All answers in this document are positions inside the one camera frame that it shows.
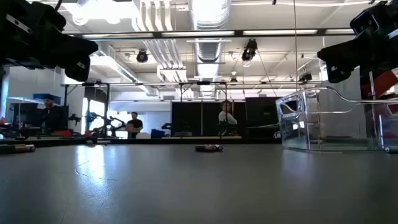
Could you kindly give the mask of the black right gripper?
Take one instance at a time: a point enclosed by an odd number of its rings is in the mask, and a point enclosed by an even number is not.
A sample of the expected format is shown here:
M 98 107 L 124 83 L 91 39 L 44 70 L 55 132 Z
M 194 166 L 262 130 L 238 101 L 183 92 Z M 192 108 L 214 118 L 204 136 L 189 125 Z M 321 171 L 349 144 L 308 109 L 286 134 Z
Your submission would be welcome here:
M 317 57 L 326 63 L 328 81 L 339 83 L 358 65 L 397 67 L 397 1 L 380 1 L 362 12 L 362 38 L 325 47 Z

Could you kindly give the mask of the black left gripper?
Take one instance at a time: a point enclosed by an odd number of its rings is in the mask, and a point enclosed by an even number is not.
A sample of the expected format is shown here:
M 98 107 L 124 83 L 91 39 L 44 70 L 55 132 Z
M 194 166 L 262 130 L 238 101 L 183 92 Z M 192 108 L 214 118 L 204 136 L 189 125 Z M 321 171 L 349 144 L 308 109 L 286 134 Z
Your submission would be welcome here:
M 1 2 L 1 66 L 24 66 L 29 69 L 61 67 L 78 82 L 86 82 L 90 72 L 90 55 L 98 45 L 86 39 L 60 34 L 41 42 L 46 29 L 62 31 L 65 19 L 58 13 L 61 1 Z

